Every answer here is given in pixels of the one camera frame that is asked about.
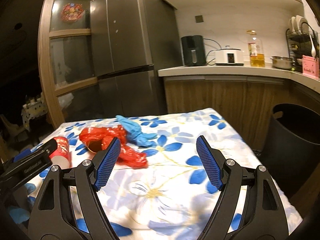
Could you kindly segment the red paper cup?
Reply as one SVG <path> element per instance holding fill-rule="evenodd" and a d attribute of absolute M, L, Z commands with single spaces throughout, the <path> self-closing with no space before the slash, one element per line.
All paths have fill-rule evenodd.
<path fill-rule="evenodd" d="M 69 152 L 69 141 L 65 137 L 54 137 L 57 149 L 49 156 L 53 165 L 67 169 L 71 166 L 71 154 Z"/>

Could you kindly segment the blue glove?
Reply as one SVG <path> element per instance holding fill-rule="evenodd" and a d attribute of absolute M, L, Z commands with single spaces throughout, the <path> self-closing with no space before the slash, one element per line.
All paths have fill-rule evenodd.
<path fill-rule="evenodd" d="M 156 133 L 144 133 L 138 123 L 125 118 L 122 115 L 116 115 L 116 120 L 127 132 L 126 138 L 128 142 L 143 148 L 152 147 L 155 145 L 153 139 L 157 138 Z"/>

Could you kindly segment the black plastic trash bin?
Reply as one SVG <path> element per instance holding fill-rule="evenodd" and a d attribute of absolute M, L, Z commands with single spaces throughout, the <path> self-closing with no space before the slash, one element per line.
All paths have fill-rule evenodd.
<path fill-rule="evenodd" d="M 292 103 L 275 105 L 260 162 L 287 198 L 296 194 L 319 164 L 319 113 Z"/>

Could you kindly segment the floral blue white tablecloth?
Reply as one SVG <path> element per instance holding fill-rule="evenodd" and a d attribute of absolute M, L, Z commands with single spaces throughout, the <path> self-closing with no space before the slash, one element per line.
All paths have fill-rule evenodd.
<path fill-rule="evenodd" d="M 236 130 L 212 108 L 161 116 L 116 117 L 67 122 L 46 136 L 64 137 L 71 165 L 92 153 L 80 140 L 86 127 L 128 126 L 132 132 L 152 134 L 146 147 L 132 144 L 148 160 L 147 168 L 116 165 L 99 200 L 120 239 L 197 239 L 220 192 L 210 183 L 196 152 L 203 135 L 225 158 L 244 167 L 260 163 Z"/>

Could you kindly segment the wooden glass door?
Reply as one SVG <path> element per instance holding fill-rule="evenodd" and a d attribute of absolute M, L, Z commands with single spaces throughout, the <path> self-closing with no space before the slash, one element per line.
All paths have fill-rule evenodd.
<path fill-rule="evenodd" d="M 90 5 L 93 0 L 44 0 L 38 35 L 42 91 L 54 128 L 99 119 L 103 110 L 94 72 Z"/>

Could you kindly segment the wooden lower cabinet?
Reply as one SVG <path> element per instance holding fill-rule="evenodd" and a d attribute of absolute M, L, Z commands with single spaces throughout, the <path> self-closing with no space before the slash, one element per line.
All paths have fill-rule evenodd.
<path fill-rule="evenodd" d="M 164 78 L 169 113 L 216 110 L 254 150 L 262 150 L 272 108 L 294 103 L 319 112 L 319 92 L 297 81 L 240 75 Z"/>

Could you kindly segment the stainless steel bowl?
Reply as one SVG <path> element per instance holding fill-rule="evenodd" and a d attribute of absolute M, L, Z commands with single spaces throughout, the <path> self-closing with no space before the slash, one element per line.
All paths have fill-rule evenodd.
<path fill-rule="evenodd" d="M 289 57 L 273 56 L 271 60 L 273 68 L 291 70 L 293 67 L 293 59 Z"/>

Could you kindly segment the white slow cooker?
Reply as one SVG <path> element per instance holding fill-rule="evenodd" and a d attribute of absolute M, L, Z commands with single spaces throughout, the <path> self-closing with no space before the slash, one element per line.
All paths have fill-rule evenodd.
<path fill-rule="evenodd" d="M 225 46 L 215 51 L 215 64 L 217 66 L 243 66 L 244 53 L 241 49 Z"/>

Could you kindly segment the pink utensil basket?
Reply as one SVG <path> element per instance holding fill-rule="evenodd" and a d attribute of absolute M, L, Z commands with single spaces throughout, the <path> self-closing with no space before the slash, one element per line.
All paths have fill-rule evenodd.
<path fill-rule="evenodd" d="M 303 55 L 302 70 L 305 76 L 319 78 L 319 58 Z"/>

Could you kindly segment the dark grey refrigerator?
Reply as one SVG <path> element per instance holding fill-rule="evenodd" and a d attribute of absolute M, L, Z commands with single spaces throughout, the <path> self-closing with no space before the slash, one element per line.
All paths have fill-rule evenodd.
<path fill-rule="evenodd" d="M 182 65 L 174 8 L 163 0 L 93 0 L 90 20 L 104 114 L 167 113 L 158 72 Z"/>

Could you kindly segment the cooking oil bottle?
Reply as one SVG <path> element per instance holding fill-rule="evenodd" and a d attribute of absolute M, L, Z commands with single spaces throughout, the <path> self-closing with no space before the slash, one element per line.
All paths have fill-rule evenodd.
<path fill-rule="evenodd" d="M 257 32 L 255 30 L 248 30 L 247 35 L 250 65 L 252 67 L 265 67 L 263 43 L 257 36 Z"/>

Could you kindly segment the black air fryer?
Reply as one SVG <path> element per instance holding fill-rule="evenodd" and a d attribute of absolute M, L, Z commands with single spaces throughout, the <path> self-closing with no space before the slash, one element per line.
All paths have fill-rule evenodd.
<path fill-rule="evenodd" d="M 206 55 L 203 36 L 193 35 L 181 38 L 185 66 L 204 66 Z"/>

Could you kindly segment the black dish rack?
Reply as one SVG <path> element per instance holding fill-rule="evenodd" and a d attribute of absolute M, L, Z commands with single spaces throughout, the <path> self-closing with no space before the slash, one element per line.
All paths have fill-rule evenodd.
<path fill-rule="evenodd" d="M 312 59 L 319 57 L 319 39 L 317 31 L 313 30 L 306 18 L 300 15 L 289 19 L 289 28 L 285 33 L 289 57 L 293 59 L 293 69 L 303 72 L 303 56 Z"/>

